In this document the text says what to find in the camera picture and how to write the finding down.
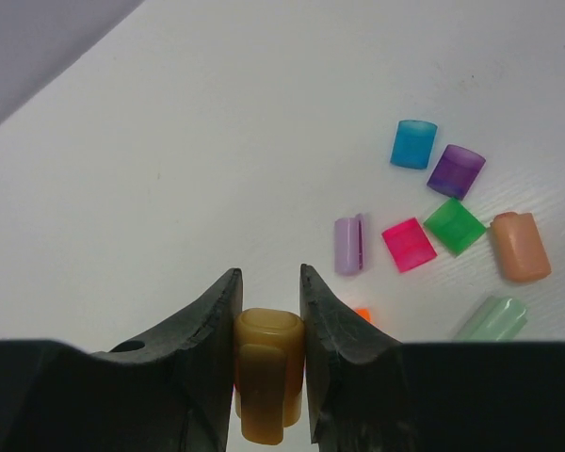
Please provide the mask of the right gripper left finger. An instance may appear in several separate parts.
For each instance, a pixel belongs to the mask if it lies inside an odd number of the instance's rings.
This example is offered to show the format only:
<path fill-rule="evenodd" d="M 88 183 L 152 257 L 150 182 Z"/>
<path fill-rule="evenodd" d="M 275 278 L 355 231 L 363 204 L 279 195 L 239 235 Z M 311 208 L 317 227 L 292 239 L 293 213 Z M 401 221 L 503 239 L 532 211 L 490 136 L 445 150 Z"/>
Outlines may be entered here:
<path fill-rule="evenodd" d="M 0 340 L 0 451 L 222 451 L 241 271 L 108 352 Z"/>

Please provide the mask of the pastel purple cap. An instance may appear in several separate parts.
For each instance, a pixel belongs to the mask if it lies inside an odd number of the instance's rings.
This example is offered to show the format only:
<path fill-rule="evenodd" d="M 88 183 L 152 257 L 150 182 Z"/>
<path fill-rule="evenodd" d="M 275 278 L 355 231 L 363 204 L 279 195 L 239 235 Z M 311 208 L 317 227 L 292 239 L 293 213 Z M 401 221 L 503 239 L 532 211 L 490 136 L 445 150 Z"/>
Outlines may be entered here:
<path fill-rule="evenodd" d="M 366 270 L 368 220 L 366 213 L 359 213 L 334 221 L 333 259 L 337 275 L 353 277 Z"/>

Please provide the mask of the blue highlighter cap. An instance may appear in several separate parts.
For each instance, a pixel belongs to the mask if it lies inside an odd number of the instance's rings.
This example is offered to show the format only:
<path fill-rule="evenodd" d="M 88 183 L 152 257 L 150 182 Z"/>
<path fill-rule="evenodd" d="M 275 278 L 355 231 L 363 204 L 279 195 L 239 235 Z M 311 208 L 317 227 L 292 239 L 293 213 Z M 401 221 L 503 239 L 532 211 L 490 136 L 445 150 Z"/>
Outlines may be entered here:
<path fill-rule="evenodd" d="M 394 166 L 425 170 L 437 135 L 438 125 L 429 121 L 402 120 L 397 124 L 390 157 Z"/>

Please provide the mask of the green highlighter cap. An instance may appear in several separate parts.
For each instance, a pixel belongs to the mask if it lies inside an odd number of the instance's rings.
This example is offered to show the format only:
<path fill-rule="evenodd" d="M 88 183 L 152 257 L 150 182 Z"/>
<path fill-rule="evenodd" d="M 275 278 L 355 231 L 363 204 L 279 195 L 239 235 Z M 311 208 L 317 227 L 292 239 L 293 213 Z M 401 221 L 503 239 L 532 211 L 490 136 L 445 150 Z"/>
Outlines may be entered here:
<path fill-rule="evenodd" d="M 454 198 L 444 202 L 425 221 L 424 227 L 453 255 L 470 248 L 486 233 L 486 227 Z"/>

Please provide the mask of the pastel orange cap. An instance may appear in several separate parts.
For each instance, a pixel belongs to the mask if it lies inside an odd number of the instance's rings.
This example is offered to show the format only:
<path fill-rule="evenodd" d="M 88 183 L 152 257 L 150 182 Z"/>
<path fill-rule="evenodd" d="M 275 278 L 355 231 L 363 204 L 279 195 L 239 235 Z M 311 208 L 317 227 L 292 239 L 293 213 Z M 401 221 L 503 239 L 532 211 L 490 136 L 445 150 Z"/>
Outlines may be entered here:
<path fill-rule="evenodd" d="M 552 267 L 532 213 L 505 212 L 490 226 L 493 248 L 503 277 L 532 283 L 548 277 Z"/>

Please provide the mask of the pink highlighter cap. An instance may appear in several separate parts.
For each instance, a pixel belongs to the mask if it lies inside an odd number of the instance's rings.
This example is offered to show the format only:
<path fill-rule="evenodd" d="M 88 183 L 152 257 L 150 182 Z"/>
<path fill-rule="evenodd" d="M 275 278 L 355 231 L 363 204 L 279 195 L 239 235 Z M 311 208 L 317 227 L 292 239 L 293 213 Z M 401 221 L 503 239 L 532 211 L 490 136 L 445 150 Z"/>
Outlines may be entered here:
<path fill-rule="evenodd" d="M 409 218 L 381 233 L 399 273 L 405 273 L 437 257 L 423 227 Z"/>

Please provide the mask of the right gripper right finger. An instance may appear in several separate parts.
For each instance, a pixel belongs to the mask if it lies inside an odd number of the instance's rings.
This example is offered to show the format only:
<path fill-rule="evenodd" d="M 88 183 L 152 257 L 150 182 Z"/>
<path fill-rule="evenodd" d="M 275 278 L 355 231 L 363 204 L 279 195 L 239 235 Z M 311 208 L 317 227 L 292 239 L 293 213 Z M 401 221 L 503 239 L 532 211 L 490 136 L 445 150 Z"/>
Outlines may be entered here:
<path fill-rule="evenodd" d="M 401 343 L 300 268 L 322 451 L 565 451 L 565 342 Z"/>

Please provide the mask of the pastel green cap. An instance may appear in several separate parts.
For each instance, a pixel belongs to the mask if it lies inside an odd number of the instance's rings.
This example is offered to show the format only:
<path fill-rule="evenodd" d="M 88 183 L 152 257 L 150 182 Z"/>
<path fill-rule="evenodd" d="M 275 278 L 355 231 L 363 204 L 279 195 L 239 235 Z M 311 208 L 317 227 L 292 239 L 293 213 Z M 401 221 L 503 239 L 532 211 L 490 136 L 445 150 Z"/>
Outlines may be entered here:
<path fill-rule="evenodd" d="M 514 339 L 527 323 L 527 308 L 513 297 L 488 297 L 454 335 L 454 341 L 503 342 Z"/>

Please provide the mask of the tan highlighter cap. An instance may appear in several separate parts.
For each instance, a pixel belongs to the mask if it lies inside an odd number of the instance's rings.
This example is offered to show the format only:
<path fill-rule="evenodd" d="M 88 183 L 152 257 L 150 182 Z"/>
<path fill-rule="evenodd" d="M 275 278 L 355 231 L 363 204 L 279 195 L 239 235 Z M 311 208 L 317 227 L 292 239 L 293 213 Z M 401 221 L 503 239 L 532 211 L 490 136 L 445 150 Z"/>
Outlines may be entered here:
<path fill-rule="evenodd" d="M 276 445 L 301 414 L 305 327 L 299 316 L 264 308 L 234 320 L 234 408 L 244 438 Z"/>

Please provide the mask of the purple highlighter cap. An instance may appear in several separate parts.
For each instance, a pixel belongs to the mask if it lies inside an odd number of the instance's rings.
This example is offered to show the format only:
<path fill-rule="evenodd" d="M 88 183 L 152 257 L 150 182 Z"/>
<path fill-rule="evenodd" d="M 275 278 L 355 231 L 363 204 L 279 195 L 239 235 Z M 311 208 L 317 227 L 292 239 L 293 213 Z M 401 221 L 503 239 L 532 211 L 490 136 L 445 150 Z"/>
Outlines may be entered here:
<path fill-rule="evenodd" d="M 427 187 L 462 201 L 485 163 L 486 158 L 479 153 L 448 144 L 428 178 Z"/>

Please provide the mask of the orange highlighter cap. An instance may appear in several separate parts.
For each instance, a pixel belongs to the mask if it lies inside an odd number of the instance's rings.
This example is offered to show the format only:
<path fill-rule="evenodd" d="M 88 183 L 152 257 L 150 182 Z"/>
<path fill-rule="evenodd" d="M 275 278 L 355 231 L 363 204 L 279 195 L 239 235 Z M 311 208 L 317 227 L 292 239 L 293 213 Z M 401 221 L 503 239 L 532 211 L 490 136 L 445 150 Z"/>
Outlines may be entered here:
<path fill-rule="evenodd" d="M 355 309 L 354 312 L 359 315 L 361 318 L 363 318 L 365 321 L 371 323 L 372 322 L 372 318 L 371 318 L 371 313 L 367 308 L 358 308 Z"/>

